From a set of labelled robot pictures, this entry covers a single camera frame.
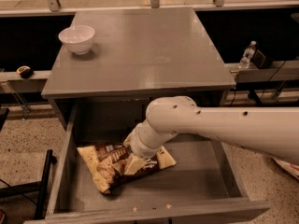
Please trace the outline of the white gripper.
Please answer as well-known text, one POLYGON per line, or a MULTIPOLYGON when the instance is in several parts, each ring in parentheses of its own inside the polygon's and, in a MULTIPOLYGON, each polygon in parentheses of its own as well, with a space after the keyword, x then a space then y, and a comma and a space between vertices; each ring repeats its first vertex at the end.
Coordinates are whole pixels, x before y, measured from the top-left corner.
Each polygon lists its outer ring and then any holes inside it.
POLYGON ((164 143, 177 135, 177 132, 169 128, 154 127, 148 120, 137 124, 128 135, 128 144, 133 153, 127 159, 124 174, 135 175, 146 165, 146 158, 153 157, 164 143))

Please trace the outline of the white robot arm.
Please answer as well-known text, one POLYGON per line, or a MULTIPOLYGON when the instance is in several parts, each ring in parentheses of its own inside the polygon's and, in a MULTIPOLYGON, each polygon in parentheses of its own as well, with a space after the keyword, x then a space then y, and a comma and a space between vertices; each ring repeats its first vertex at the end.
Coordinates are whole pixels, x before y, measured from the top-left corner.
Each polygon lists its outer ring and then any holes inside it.
POLYGON ((194 134, 299 164, 298 107, 199 107, 188 96, 149 103, 146 118, 124 144, 142 158, 153 157, 179 134, 194 134))

